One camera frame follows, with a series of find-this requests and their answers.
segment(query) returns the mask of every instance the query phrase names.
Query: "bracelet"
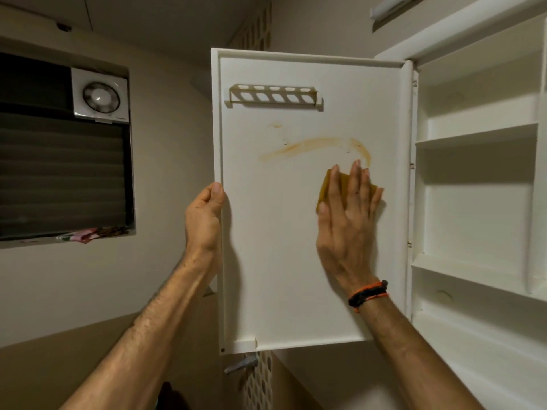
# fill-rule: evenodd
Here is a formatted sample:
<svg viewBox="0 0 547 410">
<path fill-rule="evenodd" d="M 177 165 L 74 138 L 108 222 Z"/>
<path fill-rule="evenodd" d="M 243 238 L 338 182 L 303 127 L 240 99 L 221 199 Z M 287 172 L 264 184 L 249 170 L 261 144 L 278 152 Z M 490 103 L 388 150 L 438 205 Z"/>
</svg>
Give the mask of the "bracelet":
<svg viewBox="0 0 547 410">
<path fill-rule="evenodd" d="M 355 312 L 359 313 L 359 307 L 366 301 L 374 298 L 380 298 L 382 296 L 389 296 L 387 293 L 387 281 L 376 282 L 372 285 L 366 285 L 355 292 L 347 303 L 355 309 Z"/>
</svg>

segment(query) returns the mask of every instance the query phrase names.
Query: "hand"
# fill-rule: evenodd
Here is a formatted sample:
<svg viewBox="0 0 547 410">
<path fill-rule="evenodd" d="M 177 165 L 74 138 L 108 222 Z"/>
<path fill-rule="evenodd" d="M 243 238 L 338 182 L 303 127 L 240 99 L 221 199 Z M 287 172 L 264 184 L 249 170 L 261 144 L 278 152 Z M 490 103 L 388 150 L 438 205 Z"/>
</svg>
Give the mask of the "hand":
<svg viewBox="0 0 547 410">
<path fill-rule="evenodd" d="M 226 194 L 222 184 L 211 183 L 188 206 L 186 218 L 186 253 L 220 253 L 220 215 Z"/>
<path fill-rule="evenodd" d="M 330 172 L 329 204 L 319 205 L 317 252 L 321 264 L 331 274 L 347 296 L 365 285 L 379 282 L 370 270 L 370 255 L 375 233 L 374 218 L 382 199 L 378 188 L 372 199 L 369 169 L 361 169 L 360 161 L 353 163 L 347 187 L 347 207 L 340 196 L 340 168 Z"/>
</svg>

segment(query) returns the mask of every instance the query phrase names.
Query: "ceiling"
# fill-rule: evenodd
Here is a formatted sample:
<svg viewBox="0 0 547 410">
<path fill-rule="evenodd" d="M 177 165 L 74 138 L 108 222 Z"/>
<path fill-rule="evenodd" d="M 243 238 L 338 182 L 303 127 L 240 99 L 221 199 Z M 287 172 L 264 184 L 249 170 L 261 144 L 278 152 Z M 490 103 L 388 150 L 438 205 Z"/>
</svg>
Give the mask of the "ceiling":
<svg viewBox="0 0 547 410">
<path fill-rule="evenodd" d="M 63 24 L 149 50 L 209 64 L 243 20 L 266 0 L 0 0 Z"/>
</svg>

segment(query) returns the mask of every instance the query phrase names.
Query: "black bracelet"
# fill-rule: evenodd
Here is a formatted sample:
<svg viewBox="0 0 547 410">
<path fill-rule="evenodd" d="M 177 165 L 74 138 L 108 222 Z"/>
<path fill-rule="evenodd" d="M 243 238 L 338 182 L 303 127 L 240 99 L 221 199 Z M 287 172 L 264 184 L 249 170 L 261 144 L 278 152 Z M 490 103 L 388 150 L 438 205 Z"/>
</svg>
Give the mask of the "black bracelet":
<svg viewBox="0 0 547 410">
<path fill-rule="evenodd" d="M 353 294 L 347 303 L 358 312 L 359 307 L 369 299 L 387 296 L 387 281 L 383 280 L 371 286 L 365 286 L 360 291 Z"/>
</svg>

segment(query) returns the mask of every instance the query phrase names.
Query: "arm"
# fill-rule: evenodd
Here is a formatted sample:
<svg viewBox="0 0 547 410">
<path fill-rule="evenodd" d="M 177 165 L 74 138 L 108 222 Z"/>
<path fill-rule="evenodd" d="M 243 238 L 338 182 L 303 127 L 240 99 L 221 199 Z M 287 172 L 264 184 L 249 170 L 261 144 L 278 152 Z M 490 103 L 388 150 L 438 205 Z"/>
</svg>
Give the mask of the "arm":
<svg viewBox="0 0 547 410">
<path fill-rule="evenodd" d="M 218 218 L 224 198 L 222 186 L 213 183 L 188 207 L 181 263 L 61 410 L 137 410 L 154 402 L 176 335 L 220 265 Z"/>
<path fill-rule="evenodd" d="M 330 177 L 330 206 L 319 206 L 317 251 L 325 270 L 336 278 L 349 298 L 363 286 L 379 282 L 370 270 L 370 254 L 375 238 L 374 217 L 383 189 L 379 188 L 372 199 L 369 197 L 369 171 L 361 169 L 356 161 L 344 209 L 339 183 L 336 165 Z M 484 410 L 389 297 L 366 301 L 359 314 L 395 369 L 411 409 Z"/>
</svg>

